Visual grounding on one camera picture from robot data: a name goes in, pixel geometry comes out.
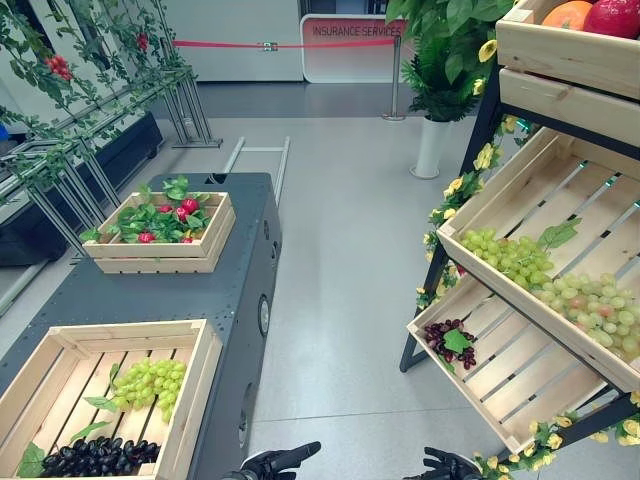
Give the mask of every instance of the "black platform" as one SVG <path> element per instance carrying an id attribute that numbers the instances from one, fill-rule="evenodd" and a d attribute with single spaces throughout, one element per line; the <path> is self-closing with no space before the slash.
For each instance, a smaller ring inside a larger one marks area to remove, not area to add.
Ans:
<path id="1" fill-rule="evenodd" d="M 193 191 L 226 191 L 236 223 L 211 274 L 105 275 L 77 265 L 0 361 L 0 394 L 54 325 L 207 318 L 223 343 L 189 478 L 216 479 L 241 464 L 239 427 L 251 419 L 265 338 L 258 306 L 271 305 L 282 236 L 267 174 L 186 174 Z M 155 177 L 161 188 L 167 176 Z"/>

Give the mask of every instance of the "wall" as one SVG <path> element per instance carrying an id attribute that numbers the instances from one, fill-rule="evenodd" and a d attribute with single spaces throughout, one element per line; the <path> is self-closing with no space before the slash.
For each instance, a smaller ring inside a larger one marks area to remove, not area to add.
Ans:
<path id="1" fill-rule="evenodd" d="M 177 40 L 300 43 L 298 0 L 165 2 Z M 199 81 L 301 81 L 300 50 L 181 48 Z"/>

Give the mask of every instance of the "metal shelf frame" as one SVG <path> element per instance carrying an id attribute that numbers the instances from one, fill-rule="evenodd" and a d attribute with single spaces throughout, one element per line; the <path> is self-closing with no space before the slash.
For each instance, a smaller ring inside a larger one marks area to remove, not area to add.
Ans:
<path id="1" fill-rule="evenodd" d="M 546 117 L 529 110 L 524 110 L 512 105 L 502 103 L 502 101 L 500 100 L 500 83 L 498 79 L 498 72 L 500 71 L 500 68 L 501 67 L 499 65 L 494 66 L 494 69 L 491 72 L 491 75 L 487 82 L 487 87 L 480 103 L 480 109 L 478 111 L 478 116 L 476 117 L 473 132 L 467 145 L 467 151 L 465 153 L 462 166 L 460 167 L 460 175 L 463 175 L 474 169 L 473 161 L 476 159 L 484 144 L 491 141 L 493 133 L 504 114 L 514 115 L 519 118 L 525 118 L 532 122 L 552 128 L 553 130 L 557 130 L 559 132 L 581 138 L 588 142 L 600 145 L 604 148 L 640 161 L 640 148 L 636 146 L 620 142 L 618 140 L 606 137 L 590 130 L 586 130 L 584 128 L 576 127 L 575 125 L 571 125 L 554 118 Z M 448 262 L 449 256 L 445 252 L 442 245 L 438 243 L 423 285 L 423 288 L 427 293 L 435 293 L 436 288 L 438 287 L 438 283 L 440 282 L 440 278 L 442 277 L 442 273 Z M 529 318 L 522 312 L 520 312 L 519 309 L 517 309 L 513 304 L 511 304 L 504 298 L 502 298 L 502 300 L 509 304 L 515 311 L 518 311 L 520 314 L 525 316 L 525 318 Z M 416 308 L 414 317 L 421 312 L 422 310 L 420 308 Z M 538 326 L 535 319 L 529 318 L 529 320 L 536 326 Z M 563 345 L 563 342 L 555 336 L 549 336 L 560 345 Z M 409 334 L 407 336 L 407 341 L 405 343 L 400 359 L 401 372 L 406 373 L 411 367 L 429 358 L 427 353 L 424 351 L 416 353 L 416 346 L 416 339 Z M 567 349 L 567 351 L 574 355 L 587 367 L 589 367 L 589 365 L 584 362 L 579 356 L 575 355 L 574 352 L 571 352 L 571 350 L 569 349 Z M 631 393 L 621 392 L 620 390 L 610 385 L 609 381 L 606 378 L 603 378 L 603 380 L 607 383 L 607 386 L 605 386 L 601 392 L 599 392 L 594 398 L 590 399 L 585 404 L 590 403 L 596 398 L 602 397 L 602 395 L 612 390 L 617 391 L 618 395 L 608 403 L 600 406 L 589 414 L 582 416 L 580 420 L 575 424 L 571 425 L 568 428 L 562 429 L 562 431 L 560 432 L 560 436 L 563 438 L 561 448 L 567 447 L 572 443 L 582 440 L 583 438 L 586 438 L 595 432 L 607 428 L 633 415 L 634 413 L 637 413 L 638 409 L 629 401 Z M 508 454 L 508 450 L 503 451 L 500 454 L 500 459 L 503 460 L 508 456 Z"/>

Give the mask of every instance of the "white pot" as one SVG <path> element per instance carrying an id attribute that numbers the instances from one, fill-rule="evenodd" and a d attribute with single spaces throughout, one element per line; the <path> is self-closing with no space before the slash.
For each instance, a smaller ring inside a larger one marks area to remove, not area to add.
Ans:
<path id="1" fill-rule="evenodd" d="M 411 167 L 413 176 L 423 179 L 435 178 L 440 175 L 438 166 L 449 147 L 449 136 L 454 122 L 434 122 L 422 119 L 422 139 L 420 152 L 415 167 Z"/>

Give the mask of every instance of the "display stand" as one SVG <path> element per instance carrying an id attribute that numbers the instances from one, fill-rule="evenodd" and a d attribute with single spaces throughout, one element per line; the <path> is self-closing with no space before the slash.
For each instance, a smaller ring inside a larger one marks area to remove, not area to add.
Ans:
<path id="1" fill-rule="evenodd" d="M 584 128 L 576 127 L 574 125 L 541 115 L 533 111 L 524 110 L 522 108 L 517 108 L 512 105 L 503 103 L 500 99 L 499 68 L 499 66 L 496 66 L 489 78 L 487 88 L 480 105 L 480 110 L 474 125 L 473 133 L 467 147 L 462 167 L 460 169 L 460 175 L 463 175 L 464 173 L 470 172 L 474 169 L 473 161 L 480 152 L 482 146 L 487 142 L 491 142 L 493 132 L 495 131 L 504 114 L 510 114 L 527 119 L 529 121 L 552 128 L 553 130 L 578 137 L 590 143 L 605 147 L 609 150 L 640 161 L 640 148 L 638 148 L 637 146 L 624 143 L 620 140 L 613 139 Z M 445 252 L 442 244 L 438 243 L 433 255 L 433 259 L 429 266 L 427 277 L 424 282 L 424 289 L 428 294 L 435 293 L 444 268 L 446 267 L 448 262 L 449 256 Z M 523 313 L 520 308 L 515 306 L 513 302 L 510 302 L 499 293 L 496 293 L 495 289 L 491 288 L 492 286 L 489 285 L 489 283 L 484 283 L 484 286 L 492 290 L 494 294 L 496 294 L 502 301 L 513 308 L 513 310 L 526 317 L 537 327 L 540 327 L 539 323 L 536 322 L 536 318 L 527 317 L 527 315 Z M 415 316 L 417 316 L 421 312 L 422 310 L 420 308 L 417 308 Z M 556 344 L 564 347 L 564 349 L 566 349 L 568 353 L 575 356 L 575 358 L 584 363 L 588 368 L 592 368 L 585 361 L 585 359 L 581 357 L 581 355 L 576 354 L 570 347 L 567 347 L 563 339 L 554 336 L 554 334 L 550 333 L 548 330 L 544 330 L 543 328 L 540 329 L 546 335 L 548 335 Z M 416 339 L 412 335 L 409 335 L 400 360 L 401 372 L 406 372 L 409 368 L 428 357 L 425 351 L 416 353 L 416 345 Z M 594 371 L 602 378 L 602 380 L 606 383 L 606 386 L 601 391 L 596 393 L 596 395 L 594 395 L 592 398 L 586 400 L 583 405 L 590 403 L 593 399 L 600 397 L 604 393 L 611 390 L 616 390 L 618 392 L 618 395 L 616 396 L 616 398 L 609 401 L 605 405 L 602 405 L 593 412 L 584 415 L 578 422 L 574 423 L 570 427 L 563 429 L 561 433 L 561 436 L 563 438 L 561 448 L 571 445 L 578 440 L 581 440 L 595 432 L 605 429 L 637 412 L 637 408 L 629 401 L 630 392 L 628 391 L 628 389 L 620 389 L 619 387 L 614 385 L 609 378 L 605 378 L 605 376 L 603 376 L 601 372 L 598 372 L 596 369 L 594 369 Z M 509 452 L 505 450 L 501 454 L 501 457 L 506 457 L 508 453 Z"/>

